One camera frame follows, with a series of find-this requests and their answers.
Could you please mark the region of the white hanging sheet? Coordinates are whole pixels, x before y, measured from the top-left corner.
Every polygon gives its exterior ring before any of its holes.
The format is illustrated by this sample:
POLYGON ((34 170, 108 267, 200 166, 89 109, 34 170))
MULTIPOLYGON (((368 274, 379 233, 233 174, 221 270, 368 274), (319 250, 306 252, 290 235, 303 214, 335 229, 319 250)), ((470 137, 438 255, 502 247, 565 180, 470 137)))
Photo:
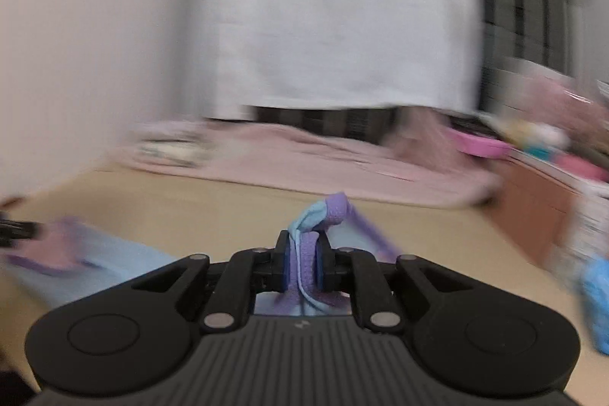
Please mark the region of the white hanging sheet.
POLYGON ((212 118, 475 108, 481 0, 202 0, 212 118))

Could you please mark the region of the white floral patterned pouch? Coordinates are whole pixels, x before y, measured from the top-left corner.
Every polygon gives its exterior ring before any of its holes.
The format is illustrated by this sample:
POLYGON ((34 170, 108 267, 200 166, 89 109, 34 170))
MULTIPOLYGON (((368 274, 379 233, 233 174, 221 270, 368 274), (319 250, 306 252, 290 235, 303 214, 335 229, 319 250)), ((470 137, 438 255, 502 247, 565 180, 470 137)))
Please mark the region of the white floral patterned pouch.
POLYGON ((206 149, 187 141, 142 141, 135 146, 134 156, 142 163, 199 167, 206 160, 206 149))

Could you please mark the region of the brown cardboard box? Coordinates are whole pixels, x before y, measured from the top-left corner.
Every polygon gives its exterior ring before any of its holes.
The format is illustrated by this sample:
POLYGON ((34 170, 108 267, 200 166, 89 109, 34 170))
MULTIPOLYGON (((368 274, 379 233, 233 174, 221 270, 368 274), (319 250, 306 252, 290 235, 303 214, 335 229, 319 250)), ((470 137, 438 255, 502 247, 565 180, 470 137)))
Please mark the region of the brown cardboard box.
POLYGON ((549 174, 510 159, 496 165, 501 187, 486 213, 525 257, 539 267, 561 245, 578 194, 549 174))

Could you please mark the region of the pink blanket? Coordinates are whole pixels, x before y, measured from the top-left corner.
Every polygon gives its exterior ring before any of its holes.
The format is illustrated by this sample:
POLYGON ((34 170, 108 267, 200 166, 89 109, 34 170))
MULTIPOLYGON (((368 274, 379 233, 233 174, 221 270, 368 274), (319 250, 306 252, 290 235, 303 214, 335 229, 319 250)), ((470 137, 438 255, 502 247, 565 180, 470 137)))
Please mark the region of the pink blanket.
POLYGON ((500 186, 493 171, 456 148, 438 111, 415 107, 397 116, 379 144, 279 124, 159 121, 135 132, 113 160, 162 175, 439 208, 477 204, 500 186), (142 141, 196 142, 206 160, 199 167, 142 163, 134 156, 142 141))

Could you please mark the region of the pile of colourful clutter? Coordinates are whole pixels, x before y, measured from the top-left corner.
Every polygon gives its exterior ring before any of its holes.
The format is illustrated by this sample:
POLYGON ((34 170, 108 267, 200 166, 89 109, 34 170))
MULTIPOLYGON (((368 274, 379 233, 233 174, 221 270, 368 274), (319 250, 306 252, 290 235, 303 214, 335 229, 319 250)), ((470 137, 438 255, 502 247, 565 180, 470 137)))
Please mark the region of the pile of colourful clutter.
POLYGON ((608 111, 577 91, 573 77, 507 58, 490 92, 494 125, 521 161, 575 189, 578 198, 561 245, 544 269, 577 275, 608 251, 608 168, 593 161, 593 141, 608 134, 608 111))

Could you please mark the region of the pink plastic box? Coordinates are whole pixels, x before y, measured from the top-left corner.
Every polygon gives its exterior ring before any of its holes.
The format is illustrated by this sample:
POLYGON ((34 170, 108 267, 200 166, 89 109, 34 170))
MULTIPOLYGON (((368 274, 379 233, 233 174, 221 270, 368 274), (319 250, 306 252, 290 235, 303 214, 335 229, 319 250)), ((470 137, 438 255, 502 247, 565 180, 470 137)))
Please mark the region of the pink plastic box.
POLYGON ((502 140, 471 135, 453 128, 448 129, 448 135, 461 153, 479 159, 503 159, 512 150, 512 146, 502 140))

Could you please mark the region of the blue plastic bag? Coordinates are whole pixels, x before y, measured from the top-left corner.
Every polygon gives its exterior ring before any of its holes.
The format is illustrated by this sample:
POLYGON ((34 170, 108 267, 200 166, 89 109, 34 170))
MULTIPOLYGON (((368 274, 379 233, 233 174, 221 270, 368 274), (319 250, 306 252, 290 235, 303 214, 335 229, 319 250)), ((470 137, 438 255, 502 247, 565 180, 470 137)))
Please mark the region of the blue plastic bag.
POLYGON ((580 277, 580 297, 590 339, 602 355, 609 355, 608 287, 608 260, 591 260, 580 277))

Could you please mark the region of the blue pink purple garment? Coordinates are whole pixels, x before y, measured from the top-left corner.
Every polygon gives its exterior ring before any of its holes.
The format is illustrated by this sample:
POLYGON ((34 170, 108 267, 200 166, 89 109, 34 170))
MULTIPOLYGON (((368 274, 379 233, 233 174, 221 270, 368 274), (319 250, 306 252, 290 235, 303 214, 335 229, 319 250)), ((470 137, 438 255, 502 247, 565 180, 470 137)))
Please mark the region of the blue pink purple garment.
MULTIPOLYGON (((325 234, 333 248, 371 252, 380 262, 400 255, 343 193, 306 208, 288 227, 289 280, 284 293, 263 293, 255 312, 263 315, 348 314, 349 299, 323 293, 316 282, 316 242, 325 234)), ((33 239, 1 249, 1 265, 48 307, 91 296, 147 272, 174 263, 157 249, 98 231, 70 217, 37 229, 33 239)))

